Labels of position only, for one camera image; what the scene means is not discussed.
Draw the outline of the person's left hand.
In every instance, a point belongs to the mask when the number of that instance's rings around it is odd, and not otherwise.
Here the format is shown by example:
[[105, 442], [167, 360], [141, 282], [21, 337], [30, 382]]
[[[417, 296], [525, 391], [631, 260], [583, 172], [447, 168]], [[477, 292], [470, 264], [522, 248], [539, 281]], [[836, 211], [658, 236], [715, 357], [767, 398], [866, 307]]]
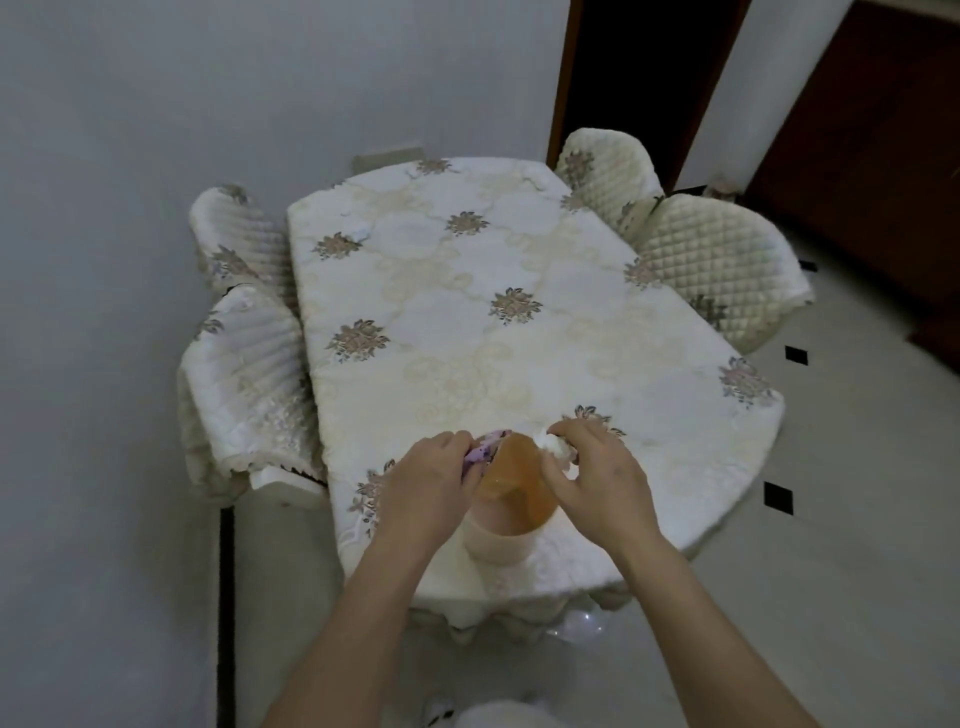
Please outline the person's left hand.
[[429, 561], [460, 527], [475, 488], [440, 486], [421, 476], [421, 441], [385, 475], [371, 543], [401, 557]]

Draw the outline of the person's right hand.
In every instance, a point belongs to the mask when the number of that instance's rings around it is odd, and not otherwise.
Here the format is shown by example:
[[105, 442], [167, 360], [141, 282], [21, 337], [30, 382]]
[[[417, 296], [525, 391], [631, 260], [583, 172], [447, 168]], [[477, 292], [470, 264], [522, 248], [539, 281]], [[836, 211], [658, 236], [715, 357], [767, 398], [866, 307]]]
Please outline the person's right hand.
[[596, 419], [569, 418], [547, 430], [579, 454], [583, 474], [579, 532], [615, 560], [639, 560], [667, 547], [652, 492], [639, 462], [618, 436]]

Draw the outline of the purple patterned cloth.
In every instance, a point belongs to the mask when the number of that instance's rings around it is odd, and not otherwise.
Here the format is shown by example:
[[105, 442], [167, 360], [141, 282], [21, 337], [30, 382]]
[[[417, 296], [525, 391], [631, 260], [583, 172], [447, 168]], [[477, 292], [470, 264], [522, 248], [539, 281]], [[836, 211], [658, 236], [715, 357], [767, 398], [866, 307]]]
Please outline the purple patterned cloth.
[[481, 463], [485, 467], [493, 463], [502, 442], [513, 434], [510, 429], [498, 429], [482, 435], [473, 447], [464, 455], [461, 480], [464, 480], [474, 465]]

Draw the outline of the white bottle cap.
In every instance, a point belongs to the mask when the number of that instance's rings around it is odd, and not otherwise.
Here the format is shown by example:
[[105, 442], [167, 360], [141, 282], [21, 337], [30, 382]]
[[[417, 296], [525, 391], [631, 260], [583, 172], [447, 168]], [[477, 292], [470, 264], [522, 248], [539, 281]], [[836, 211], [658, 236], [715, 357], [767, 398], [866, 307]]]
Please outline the white bottle cap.
[[562, 475], [575, 480], [579, 475], [579, 453], [567, 440], [546, 429], [533, 435], [533, 442], [541, 453], [549, 454]]

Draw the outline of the orange translucent bottle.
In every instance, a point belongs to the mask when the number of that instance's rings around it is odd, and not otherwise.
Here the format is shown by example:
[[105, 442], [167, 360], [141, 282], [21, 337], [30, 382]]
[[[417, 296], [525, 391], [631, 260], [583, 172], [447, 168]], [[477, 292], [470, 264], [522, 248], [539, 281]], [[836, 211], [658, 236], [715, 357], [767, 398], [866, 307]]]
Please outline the orange translucent bottle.
[[510, 433], [498, 443], [473, 493], [470, 516], [489, 533], [520, 537], [542, 528], [558, 501], [541, 474], [541, 456], [534, 440]]

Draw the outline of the person's left forearm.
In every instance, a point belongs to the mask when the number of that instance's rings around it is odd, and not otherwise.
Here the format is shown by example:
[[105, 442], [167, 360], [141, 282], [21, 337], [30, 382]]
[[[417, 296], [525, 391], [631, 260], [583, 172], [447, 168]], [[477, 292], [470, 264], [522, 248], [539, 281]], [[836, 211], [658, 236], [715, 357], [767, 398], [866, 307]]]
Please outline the person's left forearm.
[[379, 728], [408, 610], [450, 535], [379, 527], [261, 728]]

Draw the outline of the person's right forearm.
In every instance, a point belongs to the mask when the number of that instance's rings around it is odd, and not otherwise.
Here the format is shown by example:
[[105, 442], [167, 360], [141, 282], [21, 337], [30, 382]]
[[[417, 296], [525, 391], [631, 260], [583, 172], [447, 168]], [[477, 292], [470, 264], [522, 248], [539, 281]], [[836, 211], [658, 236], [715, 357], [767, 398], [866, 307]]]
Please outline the person's right forearm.
[[607, 549], [659, 647], [688, 728], [821, 728], [661, 536]]

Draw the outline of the beige round cup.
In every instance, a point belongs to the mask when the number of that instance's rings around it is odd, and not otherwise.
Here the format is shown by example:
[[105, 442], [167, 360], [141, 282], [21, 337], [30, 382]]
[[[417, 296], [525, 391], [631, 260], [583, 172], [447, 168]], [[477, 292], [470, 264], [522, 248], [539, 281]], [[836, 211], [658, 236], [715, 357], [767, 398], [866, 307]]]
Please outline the beige round cup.
[[464, 547], [477, 562], [519, 564], [534, 552], [558, 510], [554, 504], [531, 513], [519, 502], [475, 501], [462, 521]]

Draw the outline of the white floral tablecloth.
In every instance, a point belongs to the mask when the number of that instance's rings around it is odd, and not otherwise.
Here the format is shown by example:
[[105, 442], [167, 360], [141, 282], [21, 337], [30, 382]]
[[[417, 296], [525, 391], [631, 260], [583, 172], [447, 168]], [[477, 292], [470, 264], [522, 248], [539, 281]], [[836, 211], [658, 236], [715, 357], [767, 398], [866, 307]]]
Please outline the white floral tablecloth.
[[442, 431], [603, 423], [686, 555], [760, 475], [783, 397], [544, 164], [385, 167], [286, 216], [347, 576], [384, 473]]

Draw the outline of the white ribbed cover chair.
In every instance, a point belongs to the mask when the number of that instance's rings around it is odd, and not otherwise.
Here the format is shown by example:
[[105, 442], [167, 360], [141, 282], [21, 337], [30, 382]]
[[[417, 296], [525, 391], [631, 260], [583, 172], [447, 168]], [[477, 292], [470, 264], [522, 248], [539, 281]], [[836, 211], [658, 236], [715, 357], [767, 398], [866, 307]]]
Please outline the white ribbed cover chair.
[[299, 315], [286, 229], [259, 209], [242, 186], [224, 184], [201, 192], [189, 209], [188, 223], [199, 269], [216, 294], [254, 285]]
[[330, 506], [302, 325], [277, 297], [244, 283], [225, 293], [176, 372], [187, 475], [209, 504], [252, 492], [301, 509]]

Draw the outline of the cream quilted chair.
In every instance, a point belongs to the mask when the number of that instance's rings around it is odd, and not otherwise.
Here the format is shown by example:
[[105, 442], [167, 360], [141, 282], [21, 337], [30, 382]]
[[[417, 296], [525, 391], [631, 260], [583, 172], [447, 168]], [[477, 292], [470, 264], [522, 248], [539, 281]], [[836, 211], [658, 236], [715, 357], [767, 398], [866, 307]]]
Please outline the cream quilted chair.
[[732, 201], [676, 194], [629, 202], [618, 230], [654, 279], [740, 354], [758, 350], [792, 314], [815, 302], [786, 237]]
[[632, 248], [640, 245], [651, 216], [666, 199], [648, 151], [620, 130], [572, 131], [555, 172], [581, 208], [595, 213]]

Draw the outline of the dark brown wooden door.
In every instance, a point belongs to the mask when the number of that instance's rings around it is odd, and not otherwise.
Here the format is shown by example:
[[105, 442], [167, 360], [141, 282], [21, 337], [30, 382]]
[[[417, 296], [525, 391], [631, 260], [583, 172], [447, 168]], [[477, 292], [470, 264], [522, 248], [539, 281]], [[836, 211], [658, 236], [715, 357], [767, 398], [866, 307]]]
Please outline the dark brown wooden door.
[[905, 301], [960, 375], [960, 19], [855, 0], [745, 202]]

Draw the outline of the brown wooden door frame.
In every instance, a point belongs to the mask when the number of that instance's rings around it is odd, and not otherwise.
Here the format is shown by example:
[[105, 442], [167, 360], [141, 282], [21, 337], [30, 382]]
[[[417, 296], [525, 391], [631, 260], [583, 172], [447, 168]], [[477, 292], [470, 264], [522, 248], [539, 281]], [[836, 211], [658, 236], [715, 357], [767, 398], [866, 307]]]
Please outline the brown wooden door frame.
[[751, 0], [570, 0], [547, 164], [580, 128], [625, 132], [678, 179]]

